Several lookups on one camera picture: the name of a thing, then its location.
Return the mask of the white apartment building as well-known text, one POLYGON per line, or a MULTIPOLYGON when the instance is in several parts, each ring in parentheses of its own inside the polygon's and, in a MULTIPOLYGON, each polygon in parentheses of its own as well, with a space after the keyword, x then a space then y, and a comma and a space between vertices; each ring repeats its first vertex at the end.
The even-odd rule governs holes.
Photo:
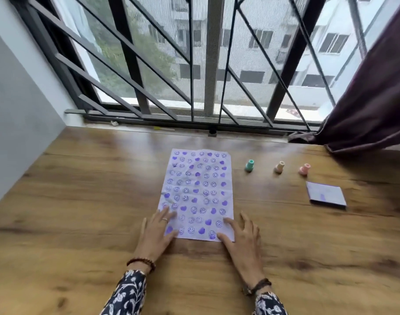
MULTIPOLYGON (((208 1, 192 0, 193 93, 196 102, 204 102, 206 79, 206 50, 208 48, 208 1)), ((227 52, 229 49, 234 1, 225 0, 219 38, 215 102, 220 103, 224 85, 227 52)), ((357 0, 365 43, 370 49, 384 27, 384 7, 390 1, 357 0)), ((189 9, 186 0, 138 0, 183 51, 189 47, 189 9)), ((262 48, 276 72, 281 74, 287 64, 294 37, 300 33, 295 12, 289 0, 245 0, 244 13, 262 48)), ((165 54, 163 73, 187 96, 190 95, 190 66, 142 15, 139 30, 155 42, 154 50, 165 54)), ((360 50, 353 26, 348 0, 326 0, 316 26, 310 32, 324 77, 335 101, 344 93, 352 75, 361 62, 360 50)), ((254 95, 256 102, 266 109, 278 84, 278 78, 267 62, 260 46, 245 21, 236 13, 229 66, 254 95)), ((299 107, 319 108, 330 104, 322 76, 308 47, 301 55, 288 90, 299 107)))

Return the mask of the dark purple curtain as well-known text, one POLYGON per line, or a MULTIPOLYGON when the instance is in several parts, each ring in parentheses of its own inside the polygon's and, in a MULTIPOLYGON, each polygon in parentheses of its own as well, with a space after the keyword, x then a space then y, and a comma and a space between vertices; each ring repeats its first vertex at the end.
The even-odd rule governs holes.
POLYGON ((400 7, 319 130, 287 138, 324 146, 335 155, 400 144, 400 7))

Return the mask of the person's left forearm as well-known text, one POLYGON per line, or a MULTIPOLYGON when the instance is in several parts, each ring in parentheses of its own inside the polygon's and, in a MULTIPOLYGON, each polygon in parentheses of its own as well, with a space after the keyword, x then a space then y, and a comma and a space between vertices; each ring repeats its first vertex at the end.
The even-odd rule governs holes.
POLYGON ((105 303, 100 315, 141 315, 147 288, 147 275, 155 270, 155 263, 134 258, 127 263, 129 269, 105 303))

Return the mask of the person's right hand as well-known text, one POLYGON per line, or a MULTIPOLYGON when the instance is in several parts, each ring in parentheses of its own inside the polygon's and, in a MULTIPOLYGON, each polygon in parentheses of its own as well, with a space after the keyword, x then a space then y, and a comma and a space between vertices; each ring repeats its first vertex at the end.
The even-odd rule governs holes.
POLYGON ((260 253, 260 229, 255 224, 255 235, 248 235, 243 232, 244 225, 241 227, 229 217, 224 217, 223 220, 234 232, 234 250, 228 253, 243 283, 253 288, 265 278, 260 253))

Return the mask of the person's left hand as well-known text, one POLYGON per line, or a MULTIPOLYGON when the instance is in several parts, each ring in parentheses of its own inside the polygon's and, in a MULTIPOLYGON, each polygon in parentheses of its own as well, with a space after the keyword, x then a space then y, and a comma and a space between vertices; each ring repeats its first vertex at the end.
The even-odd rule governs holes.
POLYGON ((139 241, 134 250, 134 258, 146 259, 156 262, 165 251, 165 236, 173 230, 168 231, 168 223, 176 216, 175 211, 171 211, 169 206, 164 206, 157 210, 150 218, 143 241, 139 241))

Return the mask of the green tree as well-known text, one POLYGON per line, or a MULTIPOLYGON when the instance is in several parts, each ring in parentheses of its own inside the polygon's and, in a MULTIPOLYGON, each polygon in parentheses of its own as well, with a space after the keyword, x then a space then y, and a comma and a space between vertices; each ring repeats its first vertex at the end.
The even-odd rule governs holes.
MULTIPOLYGON (((113 14, 108 0, 85 0, 87 4, 94 8, 97 15, 111 25, 114 25, 113 14)), ((163 44, 157 42, 150 32, 148 21, 131 4, 126 1, 127 13, 130 23, 130 31, 134 40, 134 45, 144 53, 148 60, 158 68, 169 80, 176 84, 178 80, 176 72, 176 61, 173 55, 169 55, 166 49, 167 42, 163 44)), ((117 70, 120 70, 127 76, 130 76, 128 65, 124 57, 122 45, 118 38, 108 31, 93 15, 84 10, 87 16, 88 24, 94 35, 96 44, 99 47, 100 54, 117 70)), ((112 90, 116 95, 123 98, 136 98, 134 88, 127 84, 122 78, 106 67, 102 62, 89 54, 95 71, 103 84, 112 90)), ((143 86, 146 91, 155 96, 158 100, 179 100, 182 97, 161 80, 145 63, 139 58, 137 63, 140 68, 140 74, 143 86)))

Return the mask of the purple ink pad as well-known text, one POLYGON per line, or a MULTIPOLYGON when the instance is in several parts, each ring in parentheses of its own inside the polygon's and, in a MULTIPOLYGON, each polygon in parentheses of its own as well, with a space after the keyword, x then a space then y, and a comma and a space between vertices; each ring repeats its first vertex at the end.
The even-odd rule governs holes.
POLYGON ((346 210, 347 203, 343 191, 339 186, 309 181, 306 181, 305 184, 310 203, 346 210))

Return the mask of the black metal window grille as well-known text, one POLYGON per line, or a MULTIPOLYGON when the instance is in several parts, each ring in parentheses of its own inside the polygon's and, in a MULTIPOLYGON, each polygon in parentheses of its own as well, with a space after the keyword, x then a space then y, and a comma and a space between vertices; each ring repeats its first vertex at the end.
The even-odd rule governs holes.
MULTIPOLYGON (((294 37, 293 46, 288 54, 287 64, 281 74, 271 63, 259 39, 253 32, 241 4, 245 0, 234 1, 231 35, 224 85, 220 103, 215 102, 216 72, 218 64, 219 38, 225 0, 208 1, 208 48, 206 50, 206 79, 204 102, 196 102, 193 93, 193 45, 192 45, 192 0, 186 0, 189 9, 189 47, 183 51, 161 25, 151 16, 138 0, 108 0, 113 14, 114 25, 103 20, 85 0, 9 0, 18 11, 21 19, 29 28, 55 73, 59 76, 76 107, 68 109, 66 114, 82 116, 85 121, 141 124, 143 126, 177 127, 217 131, 249 133, 294 131, 315 132, 332 111, 338 101, 330 91, 324 73, 318 62, 316 52, 310 41, 310 32, 316 26, 326 0, 289 0, 298 21, 300 33, 294 37), (135 45, 130 31, 126 1, 129 1, 154 26, 176 52, 190 66, 190 95, 187 96, 174 82, 156 68, 135 45), (99 22, 119 39, 126 59, 130 76, 115 69, 100 54, 93 33, 84 14, 87 10, 99 22), (236 13, 242 17, 254 36, 267 62, 277 75, 278 84, 270 103, 263 109, 254 95, 244 86, 229 66, 232 34, 236 13), (322 76, 330 104, 319 108, 299 107, 291 96, 288 86, 295 68, 306 47, 322 76), (136 98, 123 98, 101 84, 91 62, 92 54, 106 67, 134 88, 136 98), (158 100, 143 86, 139 58, 161 80, 182 97, 179 100, 158 100)), ((357 45, 363 59, 367 52, 366 33, 363 31, 357 0, 348 0, 357 45)))

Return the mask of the white paper with purple stamps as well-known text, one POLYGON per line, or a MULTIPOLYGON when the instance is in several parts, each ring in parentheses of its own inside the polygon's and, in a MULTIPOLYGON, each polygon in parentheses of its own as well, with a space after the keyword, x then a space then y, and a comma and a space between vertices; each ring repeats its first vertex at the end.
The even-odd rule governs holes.
POLYGON ((158 209, 164 206, 176 217, 165 234, 178 230, 178 238, 219 242, 217 233, 234 241, 224 222, 234 219, 231 156, 210 149, 172 149, 158 209))

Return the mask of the person's right forearm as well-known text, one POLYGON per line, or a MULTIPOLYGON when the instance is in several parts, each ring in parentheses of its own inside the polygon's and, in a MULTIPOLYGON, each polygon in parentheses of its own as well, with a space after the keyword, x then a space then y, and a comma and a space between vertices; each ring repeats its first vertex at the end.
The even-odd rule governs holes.
POLYGON ((255 296, 255 309, 251 315, 289 315, 278 296, 271 291, 271 284, 264 278, 253 288, 245 288, 247 296, 255 296))

